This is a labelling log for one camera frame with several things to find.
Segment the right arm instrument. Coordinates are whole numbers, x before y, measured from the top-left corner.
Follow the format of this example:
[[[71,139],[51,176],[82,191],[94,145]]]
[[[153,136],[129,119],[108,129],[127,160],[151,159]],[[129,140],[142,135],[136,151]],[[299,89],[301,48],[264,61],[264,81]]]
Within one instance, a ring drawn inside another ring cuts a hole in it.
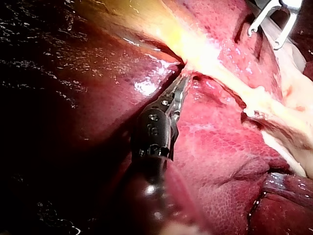
[[[287,10],[300,10],[303,1],[302,0],[249,0],[253,6],[256,6],[260,10],[269,6],[272,9],[287,9]]]

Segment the right arm instrument jaw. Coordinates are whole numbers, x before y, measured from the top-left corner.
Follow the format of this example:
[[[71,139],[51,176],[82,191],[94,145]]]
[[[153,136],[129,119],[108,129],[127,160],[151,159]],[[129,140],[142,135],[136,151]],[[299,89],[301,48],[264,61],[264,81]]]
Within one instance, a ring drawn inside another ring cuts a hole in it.
[[[280,8],[274,11],[273,19],[279,25],[278,36],[274,41],[274,50],[279,50],[294,30],[300,9]]]
[[[252,13],[255,15],[255,20],[247,30],[248,37],[251,37],[252,33],[258,31],[258,27],[261,25],[261,23],[267,16],[270,16],[276,10],[280,10],[281,7],[282,7],[281,5],[265,5],[260,9],[258,7],[256,8],[251,7]]]

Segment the left arm instrument jaw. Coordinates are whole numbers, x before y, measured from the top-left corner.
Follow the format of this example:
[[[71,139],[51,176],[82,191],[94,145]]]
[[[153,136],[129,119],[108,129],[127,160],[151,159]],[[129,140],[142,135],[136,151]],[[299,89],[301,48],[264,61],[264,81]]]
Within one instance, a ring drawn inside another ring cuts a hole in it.
[[[173,97],[169,108],[170,117],[180,117],[184,99],[190,87],[191,75],[179,75],[173,82],[171,95]]]
[[[164,91],[163,100],[182,101],[185,90],[185,76],[179,75],[173,83]]]

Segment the left arm instrument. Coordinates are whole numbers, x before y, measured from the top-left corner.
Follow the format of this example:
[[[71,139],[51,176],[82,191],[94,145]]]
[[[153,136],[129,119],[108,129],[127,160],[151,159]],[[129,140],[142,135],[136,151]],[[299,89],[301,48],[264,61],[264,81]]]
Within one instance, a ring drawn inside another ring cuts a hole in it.
[[[137,118],[131,135],[132,161],[160,156],[173,160],[179,117],[179,101],[159,98],[148,104]]]

